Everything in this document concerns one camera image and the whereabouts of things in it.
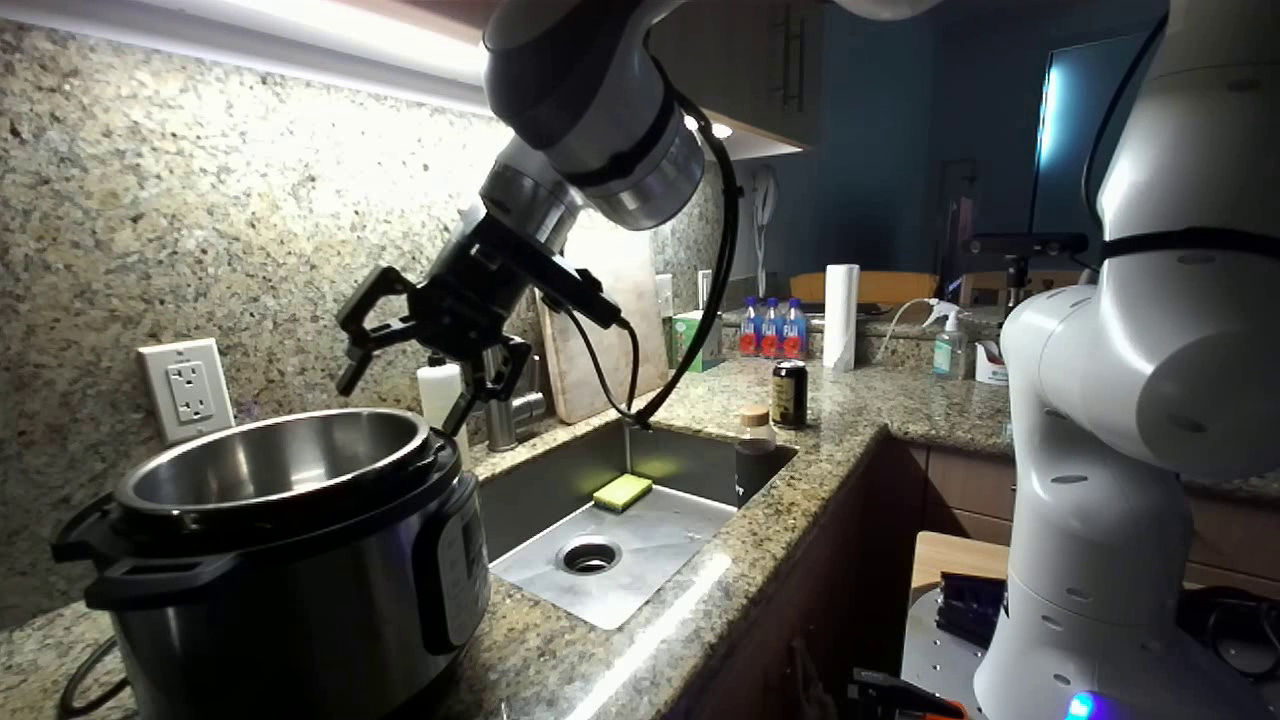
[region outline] jar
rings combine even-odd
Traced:
[[[807,369],[806,364],[776,364],[768,386],[772,386],[768,419],[780,428],[806,428],[807,423]]]

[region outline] spray bottle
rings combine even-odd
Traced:
[[[959,303],[947,303],[947,300],[930,300],[930,303],[931,303],[931,311],[930,311],[926,329],[944,319],[944,333],[935,333],[935,339],[931,339],[931,378],[964,380],[967,378],[967,339],[959,336]]]

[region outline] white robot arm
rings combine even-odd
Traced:
[[[1108,168],[1097,289],[1005,325],[1016,444],[991,720],[1267,717],[1175,633],[1180,475],[1280,464],[1280,6],[1174,0]]]

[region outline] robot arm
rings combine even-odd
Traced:
[[[625,228],[673,220],[703,178],[703,148],[683,127],[683,107],[644,54],[650,28],[679,0],[519,0],[490,28],[490,95],[515,139],[483,182],[483,220],[460,238],[425,284],[379,270],[340,307],[348,333],[348,398],[373,358],[415,339],[465,369],[465,398],[445,419],[458,436],[478,402],[509,398],[530,347],[504,319],[530,284],[601,329],[622,307],[589,272],[551,258],[586,197]],[[367,329],[379,300],[405,298],[409,318]]]
[[[1097,289],[1005,325],[1016,525],[975,671],[1005,717],[1267,717],[1175,633],[1193,522],[1180,475],[1280,464],[1280,6],[1174,0],[1116,143]]]

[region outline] granite backsplash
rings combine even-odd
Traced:
[[[215,336],[240,415],[344,406],[331,311],[460,238],[504,148],[490,112],[0,22],[0,630],[82,598],[51,534],[161,428],[139,344]],[[718,183],[658,234],[692,298]],[[348,406],[415,408],[422,347]]]

